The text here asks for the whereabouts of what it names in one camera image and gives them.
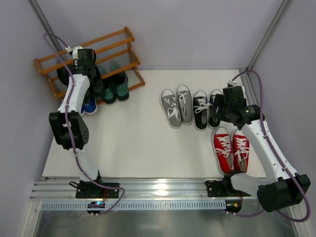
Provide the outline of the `black loafer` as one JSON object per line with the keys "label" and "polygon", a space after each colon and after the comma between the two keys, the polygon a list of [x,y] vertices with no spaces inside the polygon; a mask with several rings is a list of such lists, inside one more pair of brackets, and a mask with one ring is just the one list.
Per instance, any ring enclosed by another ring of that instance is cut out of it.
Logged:
{"label": "black loafer", "polygon": [[104,86],[101,78],[100,71],[97,66],[95,66],[95,77],[92,86],[93,94],[96,97],[100,97],[103,94]]}
{"label": "black loafer", "polygon": [[70,74],[65,67],[57,69],[57,76],[63,85],[65,85],[65,86],[69,85]]}

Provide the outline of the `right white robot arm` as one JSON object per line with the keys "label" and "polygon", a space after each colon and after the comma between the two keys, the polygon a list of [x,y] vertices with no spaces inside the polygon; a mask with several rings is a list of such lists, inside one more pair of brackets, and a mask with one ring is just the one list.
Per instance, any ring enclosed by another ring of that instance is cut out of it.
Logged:
{"label": "right white robot arm", "polygon": [[223,88],[216,94],[211,117],[233,124],[246,136],[264,169],[264,179],[242,171],[224,175],[226,193],[244,192],[257,198],[267,212],[300,204],[306,199],[311,184],[306,174],[300,175],[287,161],[269,132],[260,107],[248,105],[241,86]]}

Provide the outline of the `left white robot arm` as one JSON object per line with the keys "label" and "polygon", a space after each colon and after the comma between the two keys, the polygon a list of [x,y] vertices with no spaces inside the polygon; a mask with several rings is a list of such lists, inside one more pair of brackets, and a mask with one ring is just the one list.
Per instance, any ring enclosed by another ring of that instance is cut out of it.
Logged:
{"label": "left white robot arm", "polygon": [[86,93],[96,75],[96,54],[92,49],[77,46],[67,48],[72,54],[73,64],[65,69],[69,74],[67,91],[61,106],[49,114],[49,123],[58,145],[75,159],[80,172],[79,185],[83,190],[95,186],[104,188],[99,170],[95,167],[87,149],[89,129],[81,116],[81,108]]}

